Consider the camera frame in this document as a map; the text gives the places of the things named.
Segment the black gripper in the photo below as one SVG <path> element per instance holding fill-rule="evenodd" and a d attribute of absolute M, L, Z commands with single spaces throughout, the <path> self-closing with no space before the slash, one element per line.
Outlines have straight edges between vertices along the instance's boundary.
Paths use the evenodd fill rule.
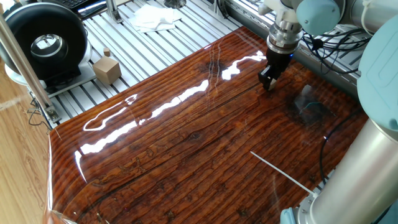
<path fill-rule="evenodd" d="M 281 73 L 286 70 L 293 54 L 280 54 L 268 49 L 266 56 L 267 66 L 264 70 L 258 73 L 258 78 L 262 83 L 263 88 L 267 91 L 271 91 L 274 87 L 274 80 L 278 80 Z"/>

